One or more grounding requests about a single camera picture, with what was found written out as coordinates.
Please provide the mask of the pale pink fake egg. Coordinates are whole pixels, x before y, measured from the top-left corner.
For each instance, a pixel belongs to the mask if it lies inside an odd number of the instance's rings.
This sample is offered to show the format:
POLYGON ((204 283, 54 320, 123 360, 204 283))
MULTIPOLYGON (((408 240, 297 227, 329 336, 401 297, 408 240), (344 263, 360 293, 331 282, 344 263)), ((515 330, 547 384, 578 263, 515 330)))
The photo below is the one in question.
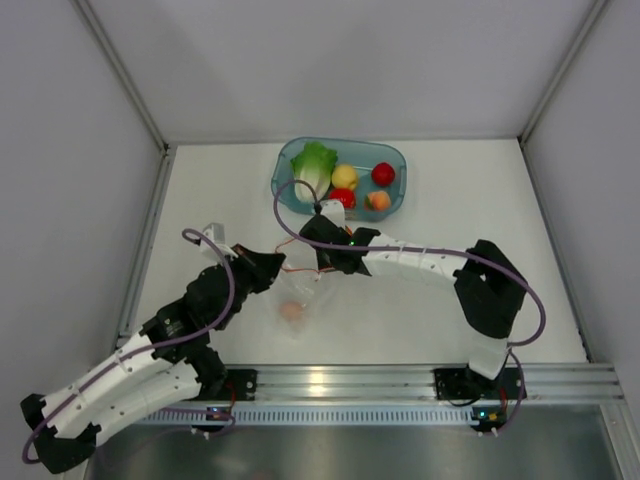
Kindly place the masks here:
POLYGON ((284 302, 279 307, 280 316, 288 322, 298 322, 304 318, 305 308, 299 302, 284 302))

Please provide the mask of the clear zip top bag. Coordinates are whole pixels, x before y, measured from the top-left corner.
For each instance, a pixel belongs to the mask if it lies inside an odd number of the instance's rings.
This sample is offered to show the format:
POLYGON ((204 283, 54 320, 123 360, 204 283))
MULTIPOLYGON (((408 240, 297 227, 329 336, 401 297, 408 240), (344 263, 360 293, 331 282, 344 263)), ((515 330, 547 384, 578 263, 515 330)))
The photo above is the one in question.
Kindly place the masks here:
POLYGON ((272 305, 280 328, 290 337, 300 337, 306 327, 324 308, 334 291, 330 275, 332 268, 318 266, 316 251, 306 243, 288 236, 280 241, 274 252, 284 253, 286 260, 272 286, 272 305), (279 314, 282 303, 299 302, 305 308, 301 321, 288 322, 279 314))

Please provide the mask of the fake strawberry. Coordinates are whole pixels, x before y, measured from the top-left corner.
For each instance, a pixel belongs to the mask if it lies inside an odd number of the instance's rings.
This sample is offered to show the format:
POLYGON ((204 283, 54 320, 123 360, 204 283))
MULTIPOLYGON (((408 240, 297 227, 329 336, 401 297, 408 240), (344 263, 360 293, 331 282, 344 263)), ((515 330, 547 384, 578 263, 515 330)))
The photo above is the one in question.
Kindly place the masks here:
POLYGON ((349 188, 334 188, 329 192, 328 198, 339 201, 345 209, 354 209, 356 207, 355 193, 349 188))

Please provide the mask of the fake peach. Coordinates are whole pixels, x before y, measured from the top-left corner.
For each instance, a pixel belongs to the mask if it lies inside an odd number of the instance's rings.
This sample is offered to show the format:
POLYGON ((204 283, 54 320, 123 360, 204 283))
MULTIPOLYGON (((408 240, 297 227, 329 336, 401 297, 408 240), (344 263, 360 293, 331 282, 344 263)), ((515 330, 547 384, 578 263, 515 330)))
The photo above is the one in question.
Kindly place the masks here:
POLYGON ((364 208, 369 211, 385 211, 391 205, 391 197, 386 191, 370 192, 364 198, 364 208))

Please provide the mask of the yellow fake fruit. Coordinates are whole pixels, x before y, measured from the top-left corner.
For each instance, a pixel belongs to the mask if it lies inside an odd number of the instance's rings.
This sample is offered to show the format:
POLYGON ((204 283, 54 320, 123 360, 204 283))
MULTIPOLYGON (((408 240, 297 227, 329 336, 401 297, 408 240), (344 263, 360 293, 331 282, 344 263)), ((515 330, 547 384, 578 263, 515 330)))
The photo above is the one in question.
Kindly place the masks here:
POLYGON ((331 176, 331 183, 335 189, 355 190, 359 177, 357 170, 348 164, 337 165, 331 176))

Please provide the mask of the red fake pepper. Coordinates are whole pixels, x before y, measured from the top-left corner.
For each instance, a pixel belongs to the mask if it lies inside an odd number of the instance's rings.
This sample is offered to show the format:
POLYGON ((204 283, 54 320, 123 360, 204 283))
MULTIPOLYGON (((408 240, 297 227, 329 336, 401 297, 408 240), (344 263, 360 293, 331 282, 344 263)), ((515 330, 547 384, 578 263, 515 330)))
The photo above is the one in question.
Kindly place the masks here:
POLYGON ((372 169, 371 178, 376 185, 386 188, 395 181, 396 172, 389 163, 381 162, 372 169))

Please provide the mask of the green fake vegetable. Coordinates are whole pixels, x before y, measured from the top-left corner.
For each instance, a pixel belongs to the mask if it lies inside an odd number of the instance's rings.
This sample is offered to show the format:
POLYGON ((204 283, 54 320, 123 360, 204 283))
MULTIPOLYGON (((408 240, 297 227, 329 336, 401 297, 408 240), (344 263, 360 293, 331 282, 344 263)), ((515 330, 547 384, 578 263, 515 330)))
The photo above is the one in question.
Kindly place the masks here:
POLYGON ((328 192, 337 160, 337 152, 319 141, 304 145, 303 150, 291 160, 293 176, 297 180, 294 191, 300 202, 313 203, 328 192))

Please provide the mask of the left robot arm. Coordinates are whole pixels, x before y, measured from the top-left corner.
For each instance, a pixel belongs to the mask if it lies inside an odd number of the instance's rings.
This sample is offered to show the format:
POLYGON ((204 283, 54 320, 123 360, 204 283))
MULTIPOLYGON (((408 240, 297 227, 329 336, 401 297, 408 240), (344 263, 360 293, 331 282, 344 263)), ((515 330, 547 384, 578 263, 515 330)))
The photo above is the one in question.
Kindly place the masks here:
POLYGON ((228 373, 209 332, 225 329, 249 295, 268 290, 285 259, 234 245, 84 376, 55 393, 24 398, 20 407, 32 430, 25 448, 50 473, 64 473, 149 414, 219 397, 228 373))

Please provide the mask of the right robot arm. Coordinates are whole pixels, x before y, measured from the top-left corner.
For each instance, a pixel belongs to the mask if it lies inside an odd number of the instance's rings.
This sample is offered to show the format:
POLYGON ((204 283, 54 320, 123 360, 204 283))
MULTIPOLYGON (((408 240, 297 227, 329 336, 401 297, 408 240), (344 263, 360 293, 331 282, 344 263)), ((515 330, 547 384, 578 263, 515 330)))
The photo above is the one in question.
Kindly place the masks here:
POLYGON ((377 229, 348 232, 324 215, 313 216, 299 235, 313 246, 320 264, 342 273, 451 288, 473 331, 468 388, 480 397, 501 388, 508 340, 528 283, 494 243, 479 240, 462 252, 423 247, 377 229))

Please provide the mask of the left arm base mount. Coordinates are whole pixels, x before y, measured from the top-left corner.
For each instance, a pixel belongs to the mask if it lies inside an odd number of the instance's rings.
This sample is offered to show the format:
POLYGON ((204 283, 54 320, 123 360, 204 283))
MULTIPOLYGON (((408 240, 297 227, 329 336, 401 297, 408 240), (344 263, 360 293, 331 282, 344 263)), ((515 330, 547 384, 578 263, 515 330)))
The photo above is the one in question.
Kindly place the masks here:
POLYGON ((255 369, 232 368, 218 392, 220 401, 247 401, 255 399, 258 372, 255 369))

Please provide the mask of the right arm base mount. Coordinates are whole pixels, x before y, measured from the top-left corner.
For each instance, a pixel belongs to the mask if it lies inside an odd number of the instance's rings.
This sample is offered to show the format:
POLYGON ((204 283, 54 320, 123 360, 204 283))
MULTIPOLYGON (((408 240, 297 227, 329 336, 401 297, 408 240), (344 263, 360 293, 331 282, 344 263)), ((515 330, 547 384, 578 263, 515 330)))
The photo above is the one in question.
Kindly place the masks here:
POLYGON ((481 399, 481 387, 468 368, 438 368, 434 371, 436 396, 454 407, 471 406, 481 399))

